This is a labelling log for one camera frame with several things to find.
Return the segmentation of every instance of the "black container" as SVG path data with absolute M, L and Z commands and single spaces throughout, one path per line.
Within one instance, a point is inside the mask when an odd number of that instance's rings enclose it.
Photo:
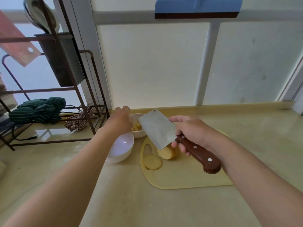
M 51 34 L 36 34 L 36 37 L 41 37 Z M 76 80 L 76 84 L 80 84 L 84 80 L 84 73 L 79 61 L 76 48 L 73 43 L 72 37 L 68 37 L 70 33 L 58 33 L 58 38 L 66 54 L 67 60 L 70 64 L 72 74 Z M 61 87 L 73 87 L 73 83 L 69 77 L 63 60 L 57 52 L 54 40 L 39 41 L 39 44 L 53 70 L 58 83 Z

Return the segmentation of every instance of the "white bowl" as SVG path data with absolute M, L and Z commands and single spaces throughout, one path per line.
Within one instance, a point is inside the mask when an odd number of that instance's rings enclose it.
M 130 155 L 133 146 L 134 137 L 131 133 L 119 136 L 109 151 L 106 162 L 118 163 L 123 161 Z
M 144 114 L 131 114 L 131 115 L 129 115 L 129 117 L 131 117 L 133 119 L 133 125 L 136 124 L 136 122 L 138 121 L 138 118 L 141 117 L 142 115 L 144 115 Z M 130 132 L 134 136 L 134 138 L 141 138 L 141 137 L 146 135 L 143 128 L 142 128 L 141 131 L 130 131 Z

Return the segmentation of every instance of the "green striped cloth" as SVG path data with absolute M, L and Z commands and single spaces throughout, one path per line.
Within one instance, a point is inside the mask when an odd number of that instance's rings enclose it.
M 19 105 L 9 113 L 9 119 L 15 123 L 36 121 L 39 123 L 54 123 L 61 110 L 65 108 L 66 101 L 61 97 L 50 97 L 48 99 L 33 99 Z

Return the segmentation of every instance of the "brown metal frame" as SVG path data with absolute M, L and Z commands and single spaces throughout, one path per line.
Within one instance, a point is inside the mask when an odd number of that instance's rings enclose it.
M 59 121 L 71 121 L 71 120 L 84 120 L 86 119 L 89 123 L 89 126 L 93 132 L 93 134 L 96 133 L 95 131 L 95 128 L 97 126 L 97 123 L 99 122 L 101 116 L 103 115 L 103 118 L 101 120 L 101 123 L 100 123 L 100 127 L 102 127 L 106 117 L 109 118 L 109 112 L 108 112 L 108 108 L 107 108 L 107 105 L 106 105 L 106 101 L 105 101 L 105 97 L 104 97 L 104 93 L 103 93 L 103 90 L 102 90 L 102 86 L 101 86 L 101 82 L 100 82 L 100 78 L 99 78 L 99 75 L 98 75 L 98 72 L 97 72 L 97 68 L 96 68 L 96 64 L 95 64 L 95 60 L 94 60 L 94 55 L 91 51 L 89 50 L 81 50 L 79 51 L 78 49 L 78 46 L 76 44 L 76 41 L 74 39 L 74 34 L 72 32 L 72 29 L 71 29 L 71 25 L 70 25 L 70 22 L 69 22 L 69 19 L 68 19 L 68 16 L 67 16 L 67 13 L 66 13 L 66 10 L 65 10 L 65 7 L 64 7 L 64 4 L 63 4 L 63 1 L 62 0 L 58 0 L 59 1 L 59 4 L 60 4 L 60 7 L 61 7 L 61 10 L 63 12 L 63 16 L 64 16 L 64 19 L 66 21 L 66 25 L 67 25 L 67 28 L 70 32 L 70 35 L 63 35 L 64 38 L 71 38 L 73 40 L 73 43 L 74 43 L 74 46 L 75 46 L 75 49 L 76 49 L 76 52 L 78 54 L 78 58 L 79 58 L 79 61 L 80 61 L 80 64 L 81 64 L 81 67 L 82 67 L 82 70 L 83 70 L 83 73 L 84 73 L 84 76 L 85 76 L 85 81 L 87 83 L 87 86 L 89 88 L 89 93 L 92 97 L 92 100 L 93 100 L 93 105 L 91 107 L 94 107 L 96 109 L 96 113 L 95 115 L 97 115 L 97 117 L 92 117 L 90 118 L 89 117 L 89 114 L 88 114 L 88 111 L 86 109 L 86 106 L 84 104 L 84 101 L 82 99 L 82 96 L 80 94 L 80 91 L 79 91 L 79 88 L 77 86 L 77 83 L 76 83 L 76 80 L 72 74 L 72 70 L 71 70 L 71 67 L 68 63 L 68 60 L 67 60 L 67 57 L 66 57 L 66 54 L 63 50 L 63 47 L 59 41 L 59 38 L 58 38 L 58 35 L 55 31 L 55 28 L 54 26 L 52 25 L 51 23 L 51 19 L 49 17 L 49 14 L 47 12 L 47 9 L 45 7 L 45 3 L 43 0 L 38 0 L 40 5 L 41 5 L 41 9 L 44 13 L 44 16 L 46 18 L 46 21 L 48 23 L 48 26 L 51 30 L 51 35 L 45 35 L 45 36 L 39 36 L 39 37 L 27 37 L 27 38 L 0 38 L 0 43 L 15 43 L 15 42 L 28 42 L 28 41 L 43 41 L 43 40 L 54 40 L 55 41 L 55 47 L 56 47 L 56 50 L 57 52 L 60 54 L 60 56 L 62 57 L 62 61 L 63 61 L 63 64 L 64 66 L 66 67 L 66 70 L 70 76 L 70 79 L 74 85 L 74 87 L 63 87 L 63 88 L 49 88 L 49 89 L 32 89 L 32 90 L 24 90 L 22 88 L 22 86 L 20 85 L 20 83 L 17 81 L 17 79 L 15 78 L 15 76 L 13 75 L 13 73 L 10 71 L 10 69 L 7 67 L 7 65 L 5 64 L 5 59 L 7 57 L 9 57 L 10 55 L 5 55 L 3 56 L 2 58 L 2 65 L 6 68 L 7 72 L 10 74 L 10 76 L 13 78 L 13 80 L 16 82 L 16 84 L 18 85 L 18 87 L 20 88 L 20 90 L 17 90 L 17 91 L 0 91 L 0 95 L 1 94 L 15 94 L 15 93 L 23 93 L 25 95 L 25 97 L 30 100 L 30 98 L 28 97 L 28 95 L 26 93 L 32 93 L 32 92 L 53 92 L 53 91 L 76 91 L 76 94 L 80 100 L 80 103 L 81 103 L 81 107 L 83 109 L 83 112 L 85 113 L 85 118 L 73 118 L 73 119 L 60 119 L 60 120 L 54 120 L 54 122 L 59 122 Z M 95 100 L 95 97 L 94 97 L 94 94 L 93 94 L 93 91 L 92 91 L 92 88 L 91 88 L 91 85 L 89 83 L 89 80 L 87 78 L 87 75 L 86 75 L 86 72 L 85 72 L 85 68 L 84 68 L 84 65 L 83 65 L 83 62 L 82 62 L 82 59 L 81 59 L 81 56 L 80 56 L 80 53 L 89 53 L 90 56 L 91 56 L 91 60 L 92 60 L 92 63 L 93 63 L 93 67 L 94 67 L 94 71 L 95 71 L 95 75 L 96 75 L 96 78 L 97 78 L 97 83 L 98 83 L 98 86 L 100 88 L 100 91 L 101 91 L 101 95 L 102 95 L 102 99 L 103 99 L 103 102 L 104 104 L 103 105 L 97 105 L 97 102 Z M 0 103 L 3 105 L 3 107 L 8 111 L 10 112 L 9 108 L 5 105 L 5 103 L 0 99 Z M 76 109 L 78 107 L 65 107 L 64 109 Z M 88 139 L 74 139 L 74 140 L 58 140 L 58 141 L 45 141 L 45 142 L 35 142 L 35 143 L 20 143 L 20 144 L 10 144 L 13 140 L 15 140 L 15 138 L 17 138 L 21 133 L 19 133 L 17 136 L 15 137 L 12 137 L 10 140 L 6 140 L 4 138 L 4 135 L 10 130 L 11 128 L 9 129 L 6 129 L 4 132 L 2 132 L 0 134 L 0 139 L 11 149 L 11 150 L 15 150 L 14 147 L 15 146 L 28 146 L 28 145 L 38 145 L 38 144 L 50 144 L 50 143 L 66 143 L 66 142 L 77 142 L 77 141 L 89 141 L 90 138 Z

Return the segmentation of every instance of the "beige countertop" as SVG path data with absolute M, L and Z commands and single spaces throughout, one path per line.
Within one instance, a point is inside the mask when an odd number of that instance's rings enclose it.
M 205 114 L 203 120 L 228 133 L 275 172 L 303 190 L 303 116 L 293 111 Z M 53 125 L 37 125 L 21 137 L 43 134 L 57 139 L 91 136 L 68 133 Z M 106 163 L 81 226 L 260 226 L 234 186 L 161 190 L 144 177 L 139 161 L 143 138 L 135 139 L 131 155 Z M 0 225 L 86 142 L 0 149 L 8 165 L 0 181 Z

